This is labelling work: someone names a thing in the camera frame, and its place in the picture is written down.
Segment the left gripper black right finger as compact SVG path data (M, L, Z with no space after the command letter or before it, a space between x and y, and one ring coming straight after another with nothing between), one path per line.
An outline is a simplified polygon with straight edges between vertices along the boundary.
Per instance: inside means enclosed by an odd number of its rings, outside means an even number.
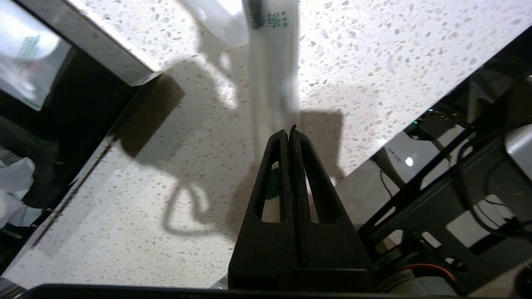
M310 138L289 134L298 282L313 290L373 290L372 264Z

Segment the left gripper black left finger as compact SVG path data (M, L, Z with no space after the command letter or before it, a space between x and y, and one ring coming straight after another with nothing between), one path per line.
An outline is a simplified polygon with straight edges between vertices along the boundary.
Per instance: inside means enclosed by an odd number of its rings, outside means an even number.
M262 221L268 179L278 162L279 223ZM228 268L229 289L280 290L298 265L285 130L270 136Z

